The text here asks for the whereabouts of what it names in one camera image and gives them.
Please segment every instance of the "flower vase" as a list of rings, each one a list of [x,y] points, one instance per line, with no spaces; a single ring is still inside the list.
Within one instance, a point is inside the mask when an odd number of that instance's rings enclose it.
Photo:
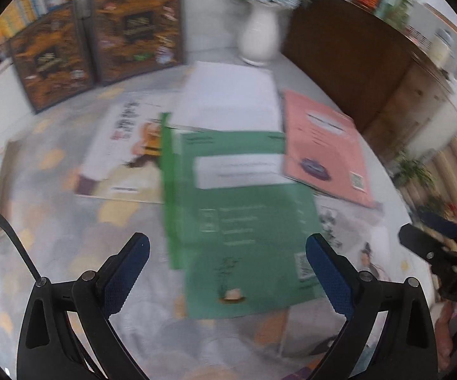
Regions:
[[[262,67],[280,51],[279,12],[281,4],[251,0],[251,12],[239,35],[239,57],[248,64]]]

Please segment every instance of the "wooden cabinet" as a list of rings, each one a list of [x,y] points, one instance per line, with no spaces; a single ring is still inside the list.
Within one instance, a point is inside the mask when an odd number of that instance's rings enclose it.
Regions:
[[[450,95],[425,53],[345,0],[299,7],[283,54],[353,118],[382,162],[394,158]]]

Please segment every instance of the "patterned tablecloth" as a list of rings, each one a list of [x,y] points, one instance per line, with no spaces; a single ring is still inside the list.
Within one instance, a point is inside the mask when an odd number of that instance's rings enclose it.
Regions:
[[[197,58],[237,62],[231,53],[224,56],[207,52]],[[271,69],[279,88],[288,87],[334,106],[284,57]],[[98,269],[136,231],[149,236],[151,257],[123,309],[110,322],[151,379],[278,380],[311,359],[279,357],[288,311],[223,320],[188,318],[182,271],[170,270],[167,264],[161,205],[86,198],[73,192],[97,123],[109,105],[125,92],[177,89],[185,70],[185,66],[162,70],[97,88],[39,114],[19,144],[6,215],[40,273],[52,282],[74,280],[85,270]],[[363,149],[372,192],[383,202],[382,219],[391,244],[396,245],[399,226],[409,220],[406,210],[371,150]],[[425,265],[405,252],[395,258],[393,254],[393,264],[388,270],[392,279],[402,280],[411,270],[427,279]],[[432,288],[424,279],[430,297]],[[16,378],[17,342],[32,285],[17,251],[7,237],[0,237],[0,365],[9,369],[12,378]],[[300,308],[291,313],[289,318],[296,320],[288,322],[289,326],[315,334],[316,328],[308,327],[307,313],[307,307],[303,314]],[[71,321],[88,346],[76,314],[71,314]],[[338,327],[339,322],[325,324]]]

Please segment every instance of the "brown patterned box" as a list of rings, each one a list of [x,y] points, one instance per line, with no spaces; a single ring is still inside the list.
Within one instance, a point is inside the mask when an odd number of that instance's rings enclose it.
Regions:
[[[35,112],[93,87],[84,47],[72,1],[10,40],[12,59]]]
[[[181,0],[91,0],[104,85],[183,62]]]

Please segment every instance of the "pink book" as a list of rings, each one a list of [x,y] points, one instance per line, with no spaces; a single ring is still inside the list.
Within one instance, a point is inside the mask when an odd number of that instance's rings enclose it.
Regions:
[[[324,193],[373,207],[353,120],[285,91],[285,175]]]

